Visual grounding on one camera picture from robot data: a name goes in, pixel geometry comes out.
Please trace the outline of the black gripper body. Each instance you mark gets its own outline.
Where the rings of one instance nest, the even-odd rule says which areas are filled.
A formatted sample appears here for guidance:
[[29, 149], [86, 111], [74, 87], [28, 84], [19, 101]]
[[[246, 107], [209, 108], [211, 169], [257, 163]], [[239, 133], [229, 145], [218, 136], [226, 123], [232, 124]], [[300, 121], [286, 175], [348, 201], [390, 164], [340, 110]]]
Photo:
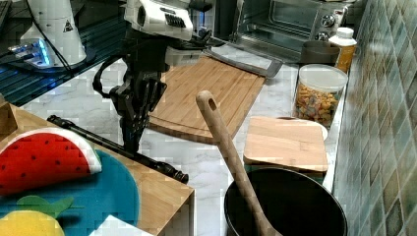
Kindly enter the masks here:
[[166, 88], [160, 72], [127, 71], [123, 84], [112, 88], [109, 94], [121, 117], [139, 121], [154, 111]]

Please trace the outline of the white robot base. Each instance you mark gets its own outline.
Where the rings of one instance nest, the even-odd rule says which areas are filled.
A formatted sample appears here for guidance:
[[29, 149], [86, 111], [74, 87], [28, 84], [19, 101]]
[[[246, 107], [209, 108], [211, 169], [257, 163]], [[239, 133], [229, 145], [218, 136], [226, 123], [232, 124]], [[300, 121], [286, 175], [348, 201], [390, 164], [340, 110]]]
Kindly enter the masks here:
[[37, 69], [71, 68], [87, 58], [70, 0], [25, 0], [31, 27], [8, 50]]

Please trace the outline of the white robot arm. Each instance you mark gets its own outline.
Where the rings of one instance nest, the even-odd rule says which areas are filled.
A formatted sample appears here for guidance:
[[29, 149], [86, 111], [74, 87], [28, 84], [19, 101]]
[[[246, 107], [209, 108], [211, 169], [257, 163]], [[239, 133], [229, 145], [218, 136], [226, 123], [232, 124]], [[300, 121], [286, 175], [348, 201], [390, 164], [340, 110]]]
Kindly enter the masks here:
[[197, 63], [202, 48], [192, 42], [193, 24], [185, 9], [158, 0], [127, 0], [124, 19], [129, 23], [122, 44], [127, 70], [110, 97], [121, 116], [124, 148], [136, 152], [149, 114], [166, 90], [162, 74]]

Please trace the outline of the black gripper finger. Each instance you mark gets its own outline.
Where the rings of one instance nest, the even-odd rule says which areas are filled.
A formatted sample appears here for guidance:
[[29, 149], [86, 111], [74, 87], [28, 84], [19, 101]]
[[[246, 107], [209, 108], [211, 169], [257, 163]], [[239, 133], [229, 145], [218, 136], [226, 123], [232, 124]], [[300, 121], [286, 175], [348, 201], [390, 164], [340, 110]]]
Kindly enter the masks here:
[[133, 135], [140, 138], [144, 129], [149, 125], [149, 112], [146, 109], [134, 113], [132, 121]]
[[137, 152], [139, 149], [138, 132], [136, 123], [126, 117], [120, 119], [124, 149], [129, 152]]

